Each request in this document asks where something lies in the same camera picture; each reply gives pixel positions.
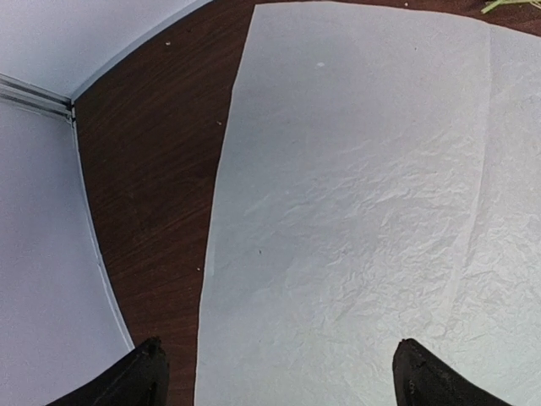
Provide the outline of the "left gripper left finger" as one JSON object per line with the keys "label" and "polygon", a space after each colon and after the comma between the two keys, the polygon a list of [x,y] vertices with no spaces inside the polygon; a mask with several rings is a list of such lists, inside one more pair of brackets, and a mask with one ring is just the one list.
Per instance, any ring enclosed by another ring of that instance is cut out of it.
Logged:
{"label": "left gripper left finger", "polygon": [[169,363],[161,339],[151,337],[82,387],[50,406],[165,406]]}

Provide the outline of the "yellow fake flower bunch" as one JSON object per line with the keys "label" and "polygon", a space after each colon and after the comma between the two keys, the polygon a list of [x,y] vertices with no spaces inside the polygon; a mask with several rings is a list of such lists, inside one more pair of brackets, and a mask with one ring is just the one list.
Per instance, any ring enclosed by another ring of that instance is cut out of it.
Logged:
{"label": "yellow fake flower bunch", "polygon": [[522,6],[522,5],[530,5],[536,9],[541,9],[540,1],[534,1],[534,0],[494,0],[494,1],[486,1],[484,6],[481,8],[480,13],[481,14],[488,14],[492,11],[494,11],[496,8],[504,7],[504,6]]}

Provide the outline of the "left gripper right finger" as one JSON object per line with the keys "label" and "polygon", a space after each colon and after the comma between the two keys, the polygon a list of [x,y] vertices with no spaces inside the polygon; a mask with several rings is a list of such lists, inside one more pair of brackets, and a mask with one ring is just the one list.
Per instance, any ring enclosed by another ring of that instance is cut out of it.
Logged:
{"label": "left gripper right finger", "polygon": [[507,406],[475,386],[413,338],[399,342],[392,360],[398,406]]}

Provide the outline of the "white wrapping paper sheet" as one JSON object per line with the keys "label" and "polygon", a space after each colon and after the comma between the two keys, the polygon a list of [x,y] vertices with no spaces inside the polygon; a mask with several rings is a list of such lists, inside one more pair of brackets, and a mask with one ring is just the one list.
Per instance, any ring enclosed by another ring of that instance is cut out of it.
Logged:
{"label": "white wrapping paper sheet", "polygon": [[254,9],[219,163],[198,405],[392,405],[413,337],[540,402],[540,40],[345,3]]}

